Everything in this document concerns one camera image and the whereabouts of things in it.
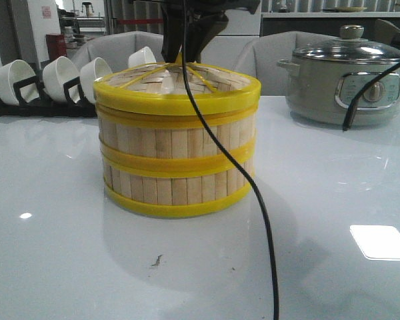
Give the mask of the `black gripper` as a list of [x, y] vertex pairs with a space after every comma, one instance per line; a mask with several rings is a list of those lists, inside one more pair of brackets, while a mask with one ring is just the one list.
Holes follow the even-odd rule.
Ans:
[[222, 32], [228, 25], [229, 18], [221, 11], [241, 9], [254, 14], [260, 7], [259, 0], [170, 0], [162, 3], [171, 6], [162, 6], [163, 17], [163, 46], [161, 54], [165, 62], [175, 62], [182, 44], [183, 38], [183, 16], [182, 10], [177, 8], [185, 7], [194, 11], [214, 13], [201, 15], [195, 13], [189, 20], [186, 36], [186, 61], [199, 61], [201, 52], [209, 42]]

